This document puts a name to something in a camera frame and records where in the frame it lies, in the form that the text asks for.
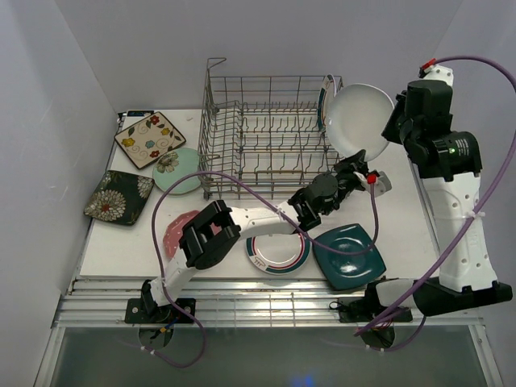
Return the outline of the white oval plate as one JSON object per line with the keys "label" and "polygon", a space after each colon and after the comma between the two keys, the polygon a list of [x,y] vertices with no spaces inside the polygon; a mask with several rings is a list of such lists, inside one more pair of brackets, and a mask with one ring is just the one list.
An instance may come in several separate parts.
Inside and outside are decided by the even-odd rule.
{"label": "white oval plate", "polygon": [[376,159],[388,146],[381,133],[393,108],[389,95],[373,85],[345,86],[327,111],[326,134],[331,146],[345,158],[364,150],[365,161]]}

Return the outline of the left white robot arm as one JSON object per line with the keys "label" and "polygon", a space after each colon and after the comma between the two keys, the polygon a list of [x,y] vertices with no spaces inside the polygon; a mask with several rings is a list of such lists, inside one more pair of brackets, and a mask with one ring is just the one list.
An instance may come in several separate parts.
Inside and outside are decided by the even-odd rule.
{"label": "left white robot arm", "polygon": [[368,173],[365,150],[338,162],[333,171],[316,176],[289,200],[279,205],[230,207],[223,200],[211,202],[176,231],[177,250],[161,261],[160,275],[145,281],[140,300],[142,311],[153,321],[164,321],[171,303],[199,272],[219,264],[234,245],[262,235],[305,235],[320,225],[321,217],[338,210],[354,190],[365,188]]}

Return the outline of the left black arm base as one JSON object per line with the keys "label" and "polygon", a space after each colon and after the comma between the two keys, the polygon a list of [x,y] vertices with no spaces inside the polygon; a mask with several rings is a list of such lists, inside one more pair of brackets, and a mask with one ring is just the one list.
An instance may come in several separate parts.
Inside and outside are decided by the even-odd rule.
{"label": "left black arm base", "polygon": [[193,319],[185,316],[173,306],[157,307],[152,313],[148,312],[141,298],[131,298],[127,302],[125,317],[127,324],[161,324],[166,325],[175,321],[180,324],[193,323]]}

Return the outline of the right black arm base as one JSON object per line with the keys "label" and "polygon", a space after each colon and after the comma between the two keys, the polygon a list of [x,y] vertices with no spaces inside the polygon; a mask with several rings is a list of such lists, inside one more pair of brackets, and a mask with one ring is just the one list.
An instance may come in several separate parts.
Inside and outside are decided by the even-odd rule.
{"label": "right black arm base", "polygon": [[[345,298],[338,298],[330,302],[328,307],[338,313],[341,323],[368,323],[385,310],[385,307],[369,305],[363,299],[347,301]],[[409,323],[412,320],[413,315],[410,310],[397,308],[387,322]]]}

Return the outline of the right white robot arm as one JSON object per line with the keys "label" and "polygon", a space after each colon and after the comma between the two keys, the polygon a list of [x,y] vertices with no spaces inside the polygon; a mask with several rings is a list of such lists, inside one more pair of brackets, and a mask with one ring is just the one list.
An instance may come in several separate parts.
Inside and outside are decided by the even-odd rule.
{"label": "right white robot arm", "polygon": [[382,320],[396,307],[416,308],[430,317],[508,302],[489,261],[480,203],[481,153],[476,137],[453,131],[452,87],[417,80],[397,96],[382,135],[406,150],[416,165],[430,203],[439,248],[437,268],[416,281],[388,279],[368,284],[364,310]]}

